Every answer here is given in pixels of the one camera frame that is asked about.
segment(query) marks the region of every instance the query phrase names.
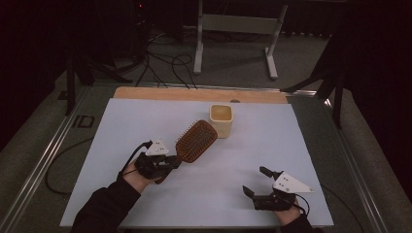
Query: beige square container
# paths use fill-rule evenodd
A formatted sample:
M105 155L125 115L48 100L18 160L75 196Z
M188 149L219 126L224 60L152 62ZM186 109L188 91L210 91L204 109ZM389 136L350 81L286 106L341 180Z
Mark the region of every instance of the beige square container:
M230 135L233 122L233 111L228 105L212 105L210 107L210 124L218 132L218 138Z

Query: brush head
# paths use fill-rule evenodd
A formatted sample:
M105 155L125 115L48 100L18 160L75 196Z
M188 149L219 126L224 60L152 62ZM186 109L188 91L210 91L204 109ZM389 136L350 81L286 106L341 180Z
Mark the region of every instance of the brush head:
M194 162L218 139L218 132L206 120L199 120L178 140L176 153L178 159Z

